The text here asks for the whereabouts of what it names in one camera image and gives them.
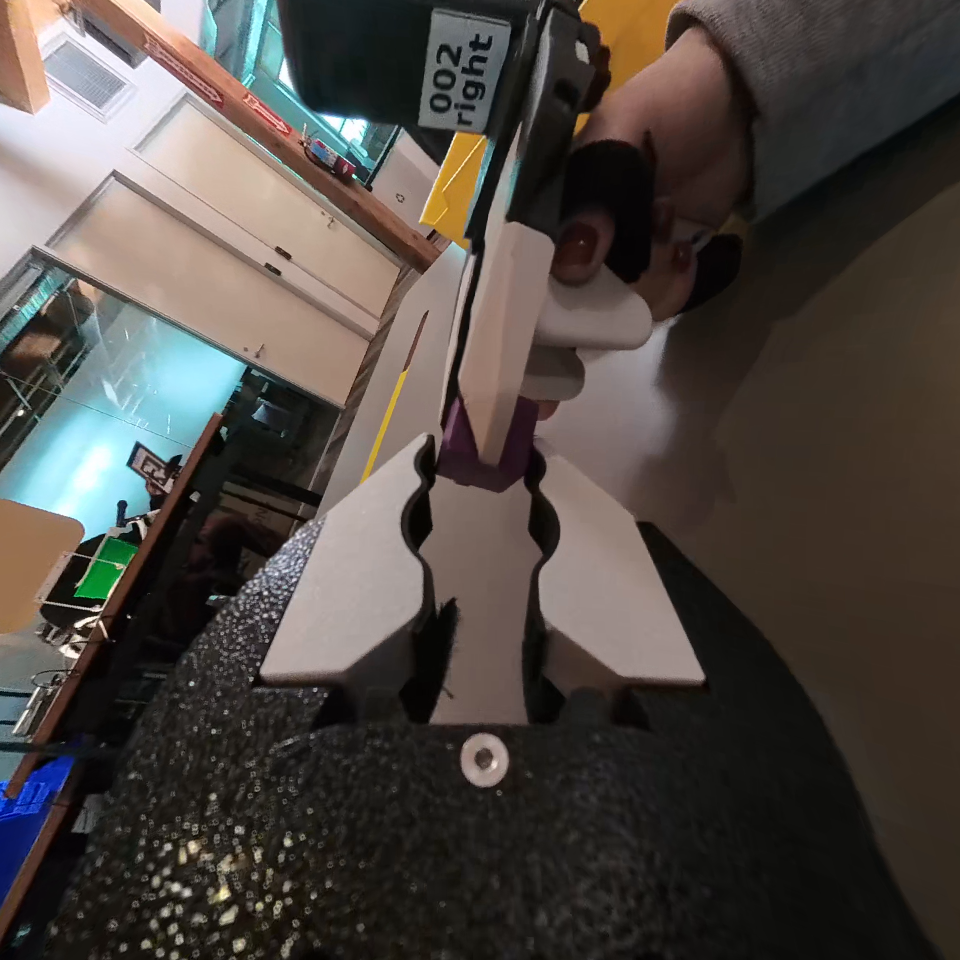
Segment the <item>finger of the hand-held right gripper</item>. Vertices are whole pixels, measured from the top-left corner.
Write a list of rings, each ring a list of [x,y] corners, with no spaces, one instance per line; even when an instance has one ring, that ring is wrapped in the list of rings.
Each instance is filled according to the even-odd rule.
[[[452,403],[460,397],[458,373],[470,327],[474,292],[481,271],[487,223],[490,218],[507,221],[520,149],[519,139],[520,126],[507,127],[498,137],[488,138],[481,153],[481,164],[464,229],[468,249],[455,298],[443,374],[442,409],[450,409]]]
[[[481,463],[499,464],[542,312],[554,244],[519,222],[489,218],[458,372]]]

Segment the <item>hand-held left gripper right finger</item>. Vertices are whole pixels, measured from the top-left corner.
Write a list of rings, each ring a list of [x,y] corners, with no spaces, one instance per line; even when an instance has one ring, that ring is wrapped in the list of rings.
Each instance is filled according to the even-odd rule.
[[[539,550],[523,639],[530,722],[577,690],[616,710],[635,690],[703,690],[705,671],[629,510],[537,440],[524,484]]]

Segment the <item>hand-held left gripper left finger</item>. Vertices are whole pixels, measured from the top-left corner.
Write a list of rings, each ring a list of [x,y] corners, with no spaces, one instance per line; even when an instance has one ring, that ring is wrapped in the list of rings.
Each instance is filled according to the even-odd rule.
[[[430,721],[459,624],[422,553],[435,479],[435,438],[419,434],[322,517],[259,668],[264,686],[337,690],[356,710],[389,695]]]

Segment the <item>yellow plastic bin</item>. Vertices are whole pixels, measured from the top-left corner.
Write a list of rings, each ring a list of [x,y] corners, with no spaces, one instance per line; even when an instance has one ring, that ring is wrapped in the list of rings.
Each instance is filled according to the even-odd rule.
[[[511,13],[506,2],[435,2],[426,39],[420,96],[421,125],[429,133],[451,134],[452,144],[440,148],[438,177],[426,201],[421,221],[447,239],[467,245],[465,228],[474,195],[481,154],[488,138],[487,125],[495,120],[495,107],[508,107],[511,90],[524,96],[530,65],[520,67],[520,80],[510,68],[523,54],[510,47],[514,42],[537,52],[537,42],[546,16],[558,10],[571,20],[586,39],[587,51],[598,55],[595,80],[603,86],[611,73],[613,89],[619,90],[666,52],[669,15],[666,2],[519,2]],[[533,29],[533,40],[522,38]],[[617,170],[611,159],[601,159],[592,144],[576,161],[590,155],[588,168],[575,172],[570,163],[567,186],[613,185]],[[694,250],[706,243],[705,230],[676,222],[678,232],[692,240]]]

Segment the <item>purple cube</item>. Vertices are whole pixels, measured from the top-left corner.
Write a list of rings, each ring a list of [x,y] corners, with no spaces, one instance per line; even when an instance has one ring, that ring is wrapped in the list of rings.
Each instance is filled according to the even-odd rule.
[[[527,473],[538,414],[536,402],[524,397],[517,400],[499,462],[491,465],[479,459],[470,419],[462,398],[457,397],[443,427],[437,474],[460,486],[495,494],[507,491]]]

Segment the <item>person's right hand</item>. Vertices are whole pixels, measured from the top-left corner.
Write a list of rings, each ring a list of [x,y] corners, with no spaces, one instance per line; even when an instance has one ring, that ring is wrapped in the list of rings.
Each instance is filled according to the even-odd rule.
[[[604,96],[574,141],[639,150],[654,172],[652,250],[632,290],[655,325],[676,317],[694,290],[698,251],[677,221],[719,234],[748,191],[751,105],[709,32],[690,26],[650,66]]]

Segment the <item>red and blue canister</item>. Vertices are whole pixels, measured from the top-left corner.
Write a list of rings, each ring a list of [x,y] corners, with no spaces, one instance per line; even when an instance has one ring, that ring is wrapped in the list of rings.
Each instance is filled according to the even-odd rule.
[[[341,181],[349,182],[354,178],[355,165],[322,140],[310,136],[306,124],[302,127],[299,141],[308,162]]]

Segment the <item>yellow tape line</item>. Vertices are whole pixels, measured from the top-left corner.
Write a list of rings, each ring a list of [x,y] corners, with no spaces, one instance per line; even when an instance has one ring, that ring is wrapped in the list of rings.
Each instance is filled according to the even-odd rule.
[[[379,423],[379,427],[377,429],[373,444],[366,458],[366,463],[359,481],[361,485],[366,483],[367,480],[371,477],[372,473],[375,471],[375,468],[378,462],[379,452],[381,450],[384,439],[386,437],[386,433],[389,429],[393,414],[395,413],[395,410],[396,410],[398,401],[400,399],[400,396],[402,394],[402,389],[408,377],[408,374],[409,374],[409,365],[404,366],[402,368],[401,372],[398,375],[398,378],[396,379],[387,407]]]

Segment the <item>brown edged desk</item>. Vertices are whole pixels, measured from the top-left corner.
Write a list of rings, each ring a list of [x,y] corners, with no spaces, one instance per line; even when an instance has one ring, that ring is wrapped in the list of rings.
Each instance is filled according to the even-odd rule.
[[[18,798],[30,775],[64,745],[66,715],[81,698],[81,690],[95,675],[98,664],[117,652],[131,650],[125,637],[131,630],[135,606],[158,581],[162,566],[171,561],[177,540],[189,546],[192,539],[192,534],[181,534],[181,529],[192,510],[191,495],[199,490],[199,474],[224,447],[223,421],[222,414],[210,416],[155,521],[101,608],[95,611],[96,618],[78,659],[55,688],[54,698],[35,733],[17,746],[21,759],[7,782],[5,798]]]

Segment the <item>black white marker sign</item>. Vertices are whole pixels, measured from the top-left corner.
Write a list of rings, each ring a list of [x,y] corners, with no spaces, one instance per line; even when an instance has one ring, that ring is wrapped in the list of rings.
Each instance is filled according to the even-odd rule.
[[[126,460],[126,466],[139,476],[148,487],[168,492],[176,468],[169,460],[150,450],[137,440]]]

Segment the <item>green board on white stand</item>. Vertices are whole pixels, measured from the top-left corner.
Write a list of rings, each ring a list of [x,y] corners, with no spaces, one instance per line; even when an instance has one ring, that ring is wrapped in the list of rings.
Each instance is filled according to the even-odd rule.
[[[78,580],[73,597],[84,601],[106,601],[118,585],[139,545],[119,536],[107,535],[101,540]]]

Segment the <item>white air vent grille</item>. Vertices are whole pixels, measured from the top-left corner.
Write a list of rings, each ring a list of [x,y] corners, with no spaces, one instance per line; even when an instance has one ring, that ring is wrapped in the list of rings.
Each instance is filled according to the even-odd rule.
[[[103,124],[132,100],[134,83],[75,39],[61,34],[41,50],[46,78],[71,104]]]

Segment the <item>wooden board on white stand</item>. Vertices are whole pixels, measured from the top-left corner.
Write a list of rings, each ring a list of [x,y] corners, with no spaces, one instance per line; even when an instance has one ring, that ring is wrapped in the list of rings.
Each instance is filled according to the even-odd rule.
[[[2,635],[35,618],[84,535],[73,517],[1,500]]]

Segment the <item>blue plastic crate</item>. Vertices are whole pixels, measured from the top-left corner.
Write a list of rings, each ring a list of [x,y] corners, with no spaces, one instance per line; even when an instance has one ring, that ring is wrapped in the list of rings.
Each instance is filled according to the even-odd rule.
[[[30,774],[17,798],[1,797],[2,867],[27,856],[74,765],[74,759],[52,759]]]

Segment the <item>white wall cabinet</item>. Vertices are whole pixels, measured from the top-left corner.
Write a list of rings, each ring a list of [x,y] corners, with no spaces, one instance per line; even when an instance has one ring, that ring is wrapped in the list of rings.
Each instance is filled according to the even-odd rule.
[[[382,244],[187,92],[41,249],[272,369],[315,341],[365,350],[401,273]]]

